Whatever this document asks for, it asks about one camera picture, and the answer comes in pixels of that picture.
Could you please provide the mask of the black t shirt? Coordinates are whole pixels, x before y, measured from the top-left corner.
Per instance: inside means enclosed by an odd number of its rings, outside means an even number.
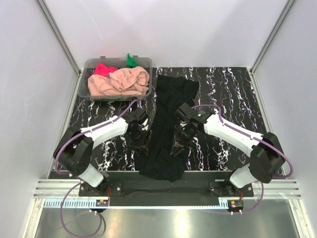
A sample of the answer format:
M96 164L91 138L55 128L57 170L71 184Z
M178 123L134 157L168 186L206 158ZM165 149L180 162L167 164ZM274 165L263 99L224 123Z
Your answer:
M158 75L156 86L156 114L151 124L148 155L140 158L140 174L159 180L174 182L184 174L188 150L171 155L175 127L179 124L176 110L187 103L194 105L199 82L185 77Z

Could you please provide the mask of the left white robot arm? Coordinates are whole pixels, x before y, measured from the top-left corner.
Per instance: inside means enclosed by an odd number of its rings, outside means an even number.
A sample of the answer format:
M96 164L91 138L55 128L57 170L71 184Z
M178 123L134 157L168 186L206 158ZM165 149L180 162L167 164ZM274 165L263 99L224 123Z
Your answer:
M145 109L137 108L91 127L69 127L57 145L53 158L55 168L61 165L73 177L83 181L81 188L92 196L110 193L108 175L102 174L91 164L94 149L106 141L123 136L126 145L135 152L147 152L151 132Z

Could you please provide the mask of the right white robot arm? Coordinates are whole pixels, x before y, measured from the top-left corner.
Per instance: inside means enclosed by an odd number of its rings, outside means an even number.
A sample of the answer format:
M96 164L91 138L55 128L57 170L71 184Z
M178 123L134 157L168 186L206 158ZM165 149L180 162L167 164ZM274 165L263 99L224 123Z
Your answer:
M220 113L203 111L201 106L191 107L186 103L181 105L175 114L180 124L175 129L171 149L173 156L191 148L194 137L202 132L224 140L250 158L249 164L234 170L224 181L212 186L212 195L234 197L251 183L270 183L287 161L277 136L271 132L251 132L223 119Z

